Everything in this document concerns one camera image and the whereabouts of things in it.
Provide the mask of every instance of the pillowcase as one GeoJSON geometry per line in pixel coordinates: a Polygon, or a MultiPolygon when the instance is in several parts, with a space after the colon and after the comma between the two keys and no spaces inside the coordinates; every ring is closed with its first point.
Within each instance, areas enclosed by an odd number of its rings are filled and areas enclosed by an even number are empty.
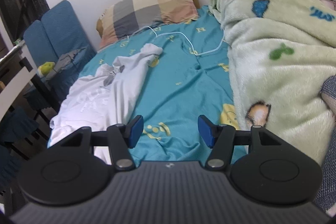
{"type": "Polygon", "coordinates": [[[143,26],[180,23],[199,17],[193,0],[122,0],[106,9],[100,48],[133,34],[143,26]]]}

